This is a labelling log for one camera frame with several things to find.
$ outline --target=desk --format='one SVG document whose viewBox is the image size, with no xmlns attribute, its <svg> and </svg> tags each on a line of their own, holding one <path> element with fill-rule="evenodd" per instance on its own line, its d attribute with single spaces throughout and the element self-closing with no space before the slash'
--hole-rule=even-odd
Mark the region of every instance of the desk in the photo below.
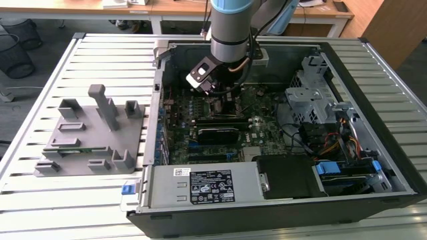
<svg viewBox="0 0 427 240">
<path fill-rule="evenodd" d="M 291 23 L 332 25 L 328 37 L 340 36 L 348 19 L 354 17 L 351 12 L 338 12 L 332 1 L 304 11 L 296 9 Z M 151 0 L 149 5 L 117 9 L 103 9 L 101 0 L 0 1 L 0 18 L 147 20 L 153 34 L 161 34 L 161 21 L 203 21 L 204 12 L 205 4 L 192 0 Z"/>
</svg>

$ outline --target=black trash bin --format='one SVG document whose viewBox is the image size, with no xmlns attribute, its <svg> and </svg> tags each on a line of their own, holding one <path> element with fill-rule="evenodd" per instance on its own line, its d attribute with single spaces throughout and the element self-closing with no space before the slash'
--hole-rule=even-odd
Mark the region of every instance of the black trash bin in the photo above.
<svg viewBox="0 0 427 240">
<path fill-rule="evenodd" d="M 20 45 L 20 38 L 0 34 L 0 70 L 11 79 L 21 79 L 35 71 L 33 62 Z"/>
<path fill-rule="evenodd" d="M 36 49 L 43 41 L 36 31 L 36 24 L 25 18 L 1 18 L 0 25 L 8 34 L 19 36 L 20 45 L 25 50 Z"/>
</svg>

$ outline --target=power supply label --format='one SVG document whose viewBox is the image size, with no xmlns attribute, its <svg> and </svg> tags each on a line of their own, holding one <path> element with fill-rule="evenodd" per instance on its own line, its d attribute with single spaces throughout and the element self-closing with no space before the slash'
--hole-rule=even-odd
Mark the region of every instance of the power supply label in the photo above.
<svg viewBox="0 0 427 240">
<path fill-rule="evenodd" d="M 189 201 L 193 205 L 235 202 L 232 171 L 192 171 Z"/>
</svg>

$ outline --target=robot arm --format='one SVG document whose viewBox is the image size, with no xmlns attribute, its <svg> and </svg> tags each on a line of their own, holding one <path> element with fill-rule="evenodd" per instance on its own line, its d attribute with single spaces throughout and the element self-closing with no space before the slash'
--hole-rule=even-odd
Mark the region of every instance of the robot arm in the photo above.
<svg viewBox="0 0 427 240">
<path fill-rule="evenodd" d="M 211 0 L 211 55 L 199 62 L 185 78 L 199 92 L 207 95 L 216 93 L 217 82 L 211 73 L 219 66 L 241 62 L 241 66 L 248 65 L 248 73 L 255 51 L 251 44 L 248 49 L 248 42 L 253 42 L 260 33 L 283 33 L 298 3 L 299 0 Z M 251 34 L 251 25 L 259 28 L 255 36 Z"/>
</svg>

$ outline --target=white cable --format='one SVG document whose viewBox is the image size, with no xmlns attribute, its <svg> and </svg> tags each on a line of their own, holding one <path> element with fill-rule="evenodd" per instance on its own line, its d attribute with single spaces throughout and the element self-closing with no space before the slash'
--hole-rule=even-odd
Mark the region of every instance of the white cable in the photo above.
<svg viewBox="0 0 427 240">
<path fill-rule="evenodd" d="M 15 86 L 7 87 L 5 89 L 43 89 L 43 86 Z"/>
</svg>

